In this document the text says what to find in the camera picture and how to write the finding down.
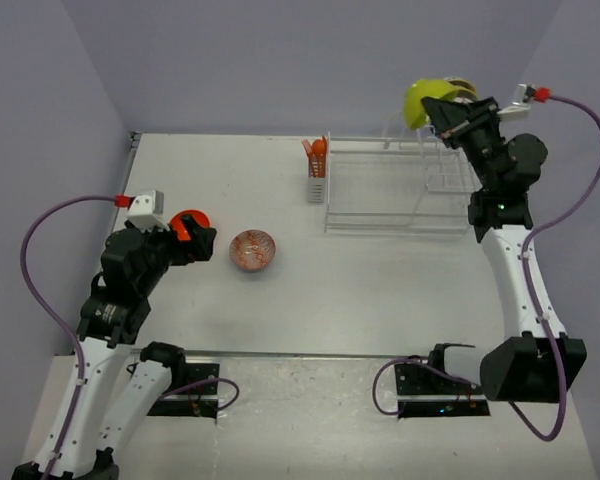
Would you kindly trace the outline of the orange plastic bowl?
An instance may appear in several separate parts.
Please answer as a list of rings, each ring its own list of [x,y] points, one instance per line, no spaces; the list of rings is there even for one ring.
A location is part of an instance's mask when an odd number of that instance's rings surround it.
[[[191,240],[191,235],[188,233],[184,223],[184,218],[187,216],[190,216],[200,227],[211,227],[210,220],[204,212],[195,209],[183,210],[174,215],[170,221],[170,226],[176,232],[176,236],[181,242]]]

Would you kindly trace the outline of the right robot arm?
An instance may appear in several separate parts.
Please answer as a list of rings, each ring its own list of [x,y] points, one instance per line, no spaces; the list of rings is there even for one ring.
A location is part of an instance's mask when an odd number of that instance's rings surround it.
[[[464,153],[480,182],[468,220],[491,266],[505,331],[503,342],[486,351],[437,345],[439,360],[426,368],[427,383],[447,393],[465,380],[491,401],[562,403],[587,351],[554,311],[533,245],[528,191],[548,150],[532,134],[505,139],[492,98],[459,103],[425,97],[421,103],[442,143]]]

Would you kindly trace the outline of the lime green plastic bowl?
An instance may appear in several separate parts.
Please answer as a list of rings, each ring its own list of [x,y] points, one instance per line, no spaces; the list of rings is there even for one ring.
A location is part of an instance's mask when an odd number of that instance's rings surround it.
[[[413,83],[406,91],[403,116],[409,130],[417,130],[426,124],[428,114],[423,99],[453,100],[461,88],[444,79],[424,78]]]

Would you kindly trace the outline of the orange patterned ceramic bowl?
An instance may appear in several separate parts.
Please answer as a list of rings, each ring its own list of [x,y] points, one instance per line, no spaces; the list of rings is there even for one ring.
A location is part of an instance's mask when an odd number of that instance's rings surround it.
[[[274,238],[267,232],[249,229],[237,234],[229,245],[232,263],[246,272],[266,269],[276,254]]]

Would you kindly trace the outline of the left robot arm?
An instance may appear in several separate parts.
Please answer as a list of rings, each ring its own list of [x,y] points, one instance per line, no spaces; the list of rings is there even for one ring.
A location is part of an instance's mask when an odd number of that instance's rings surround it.
[[[149,296],[169,268],[210,260],[216,235],[204,213],[185,210],[164,230],[127,221],[107,238],[80,310],[76,362],[57,417],[38,454],[13,478],[118,478],[116,462],[141,421],[164,392],[178,392],[188,379],[182,349],[152,342],[130,384],[111,398],[150,313]]]

